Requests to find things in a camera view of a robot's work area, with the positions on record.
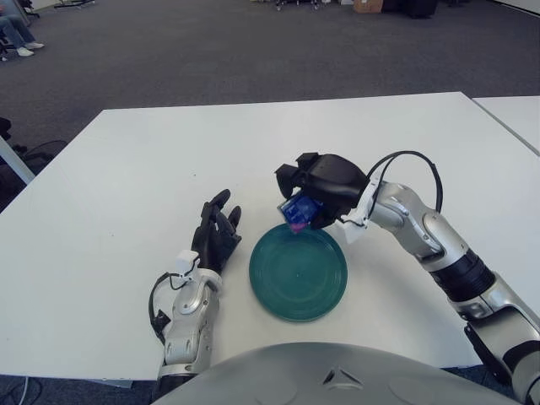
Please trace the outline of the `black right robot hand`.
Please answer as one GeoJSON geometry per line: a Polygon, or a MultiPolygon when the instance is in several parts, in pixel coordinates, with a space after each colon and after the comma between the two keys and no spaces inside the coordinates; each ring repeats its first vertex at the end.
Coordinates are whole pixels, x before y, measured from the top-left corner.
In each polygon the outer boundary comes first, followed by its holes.
{"type": "Polygon", "coordinates": [[[275,171],[285,201],[278,207],[294,232],[326,228],[356,208],[369,179],[335,154],[303,153],[275,171]]]}

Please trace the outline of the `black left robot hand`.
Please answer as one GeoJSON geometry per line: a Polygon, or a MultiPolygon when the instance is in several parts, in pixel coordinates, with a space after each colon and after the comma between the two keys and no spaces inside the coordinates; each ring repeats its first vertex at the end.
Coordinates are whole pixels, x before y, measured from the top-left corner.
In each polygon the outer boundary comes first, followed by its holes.
{"type": "Polygon", "coordinates": [[[230,199],[230,190],[224,189],[202,206],[201,223],[196,228],[191,250],[198,254],[199,267],[221,274],[230,256],[241,241],[237,234],[241,208],[235,206],[225,215],[224,205],[230,199]]]}

